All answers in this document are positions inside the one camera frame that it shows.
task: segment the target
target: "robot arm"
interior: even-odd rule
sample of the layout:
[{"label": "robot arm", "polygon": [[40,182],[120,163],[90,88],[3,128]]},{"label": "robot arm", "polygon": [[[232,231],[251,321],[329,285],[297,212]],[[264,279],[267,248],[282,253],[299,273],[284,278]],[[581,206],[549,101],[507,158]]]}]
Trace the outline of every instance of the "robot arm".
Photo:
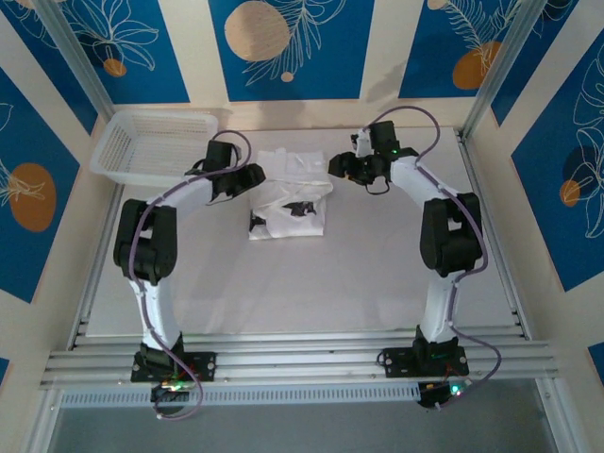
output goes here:
[{"label": "robot arm", "polygon": [[391,377],[443,376],[446,366],[453,362],[460,374],[467,374],[464,351],[458,347],[448,314],[457,278],[474,268],[482,251],[468,219],[449,195],[455,196],[480,226],[478,198],[473,193],[458,193],[448,187],[417,161],[413,149],[401,148],[391,121],[372,124],[351,138],[356,153],[342,153],[333,158],[329,173],[365,188],[383,176],[387,185],[400,187],[423,212],[419,248],[430,270],[426,310],[417,327],[413,348],[384,350],[391,355],[389,360],[398,360],[398,366],[390,366],[388,370],[405,370]]},{"label": "robot arm", "polygon": [[[113,260],[128,279],[143,319],[143,340],[141,350],[135,356],[132,382],[163,382],[163,387],[170,388],[174,377],[183,375],[176,361],[164,348],[198,370],[201,380],[211,380],[208,378],[211,377],[211,373],[208,374],[208,361],[213,366],[215,355],[184,351],[182,332],[174,316],[170,282],[176,267],[178,224],[205,207],[220,193],[235,197],[264,180],[264,172],[257,164],[248,164],[237,171],[223,172],[220,175],[214,173],[230,165],[232,152],[231,143],[210,141],[202,169],[194,166],[188,172],[188,175],[197,176],[187,176],[191,181],[189,184],[171,193],[151,210],[143,224],[143,231],[149,233],[139,238],[134,254],[134,274],[142,288],[139,282],[131,278],[129,258],[137,226],[145,210],[157,197],[148,201],[130,199],[122,207]],[[203,174],[213,176],[198,177]],[[143,304],[148,319],[144,316]]]}]

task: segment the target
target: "metal pole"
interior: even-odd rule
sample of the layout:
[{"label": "metal pole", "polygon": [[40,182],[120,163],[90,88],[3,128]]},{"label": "metal pole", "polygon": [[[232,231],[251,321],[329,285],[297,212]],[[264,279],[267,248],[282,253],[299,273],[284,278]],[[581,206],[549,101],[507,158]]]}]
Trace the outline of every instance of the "metal pole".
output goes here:
[{"label": "metal pole", "polygon": [[108,122],[115,113],[113,103],[74,31],[63,16],[59,4],[53,0],[31,0],[31,3],[84,93],[99,116]]},{"label": "metal pole", "polygon": [[523,4],[520,6],[510,30],[501,44],[501,49],[497,53],[491,69],[484,77],[484,81],[478,89],[476,102],[461,128],[460,136],[464,142],[472,136],[482,116],[493,103],[497,92],[508,76],[516,57],[518,57],[522,46],[547,3],[547,0],[516,1],[523,2]]}]

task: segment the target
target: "white cloth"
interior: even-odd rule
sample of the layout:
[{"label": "white cloth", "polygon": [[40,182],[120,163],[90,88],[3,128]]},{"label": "white cloth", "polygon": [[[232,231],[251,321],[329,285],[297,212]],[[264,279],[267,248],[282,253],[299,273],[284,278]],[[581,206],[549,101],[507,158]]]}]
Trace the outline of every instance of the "white cloth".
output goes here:
[{"label": "white cloth", "polygon": [[249,239],[323,236],[333,190],[322,152],[260,151],[266,180],[250,191]]}]

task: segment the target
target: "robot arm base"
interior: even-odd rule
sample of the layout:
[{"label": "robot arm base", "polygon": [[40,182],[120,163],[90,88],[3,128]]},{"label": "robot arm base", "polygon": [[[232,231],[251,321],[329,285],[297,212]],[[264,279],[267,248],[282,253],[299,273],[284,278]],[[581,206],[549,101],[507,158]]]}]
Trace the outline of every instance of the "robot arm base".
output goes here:
[{"label": "robot arm base", "polygon": [[443,378],[451,371],[467,376],[465,350],[458,338],[441,343],[429,343],[418,326],[412,347],[388,347],[381,351],[386,378]]},{"label": "robot arm base", "polygon": [[[216,369],[216,354],[213,352],[185,352],[182,335],[172,352],[191,367],[199,380],[213,382]],[[141,350],[134,356],[131,382],[159,382],[159,387],[173,392],[189,390],[192,378],[162,350],[141,343]]]}]

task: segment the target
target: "orange circle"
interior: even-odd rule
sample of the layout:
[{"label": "orange circle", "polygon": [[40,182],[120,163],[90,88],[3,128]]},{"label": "orange circle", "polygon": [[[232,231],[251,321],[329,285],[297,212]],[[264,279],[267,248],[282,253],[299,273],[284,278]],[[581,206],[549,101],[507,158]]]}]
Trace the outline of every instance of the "orange circle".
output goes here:
[{"label": "orange circle", "polygon": [[[475,90],[480,88],[487,71],[491,67],[501,42],[487,42],[480,49],[474,49],[465,54],[453,69],[453,83],[460,90]],[[482,65],[482,54],[487,54],[486,69]]]},{"label": "orange circle", "polygon": [[[53,221],[55,208],[57,207],[57,191],[55,181],[48,171],[37,163],[22,163],[15,168],[10,179],[16,178],[22,183],[32,186],[43,184],[37,194],[43,197],[35,197],[20,192],[12,195],[10,210],[17,223],[33,233],[46,230]],[[17,189],[18,182],[8,181],[12,189]]]},{"label": "orange circle", "polygon": [[118,59],[106,59],[103,62],[103,69],[105,69],[110,76],[122,77],[126,75],[126,67]]},{"label": "orange circle", "polygon": [[290,73],[289,71],[286,71],[285,73],[283,73],[281,75],[281,81],[283,81],[285,83],[289,83],[292,80],[294,80],[294,75],[292,73]]},{"label": "orange circle", "polygon": [[572,208],[577,204],[581,195],[581,189],[577,181],[569,179],[564,181],[562,187],[560,187],[560,199],[569,208]]}]

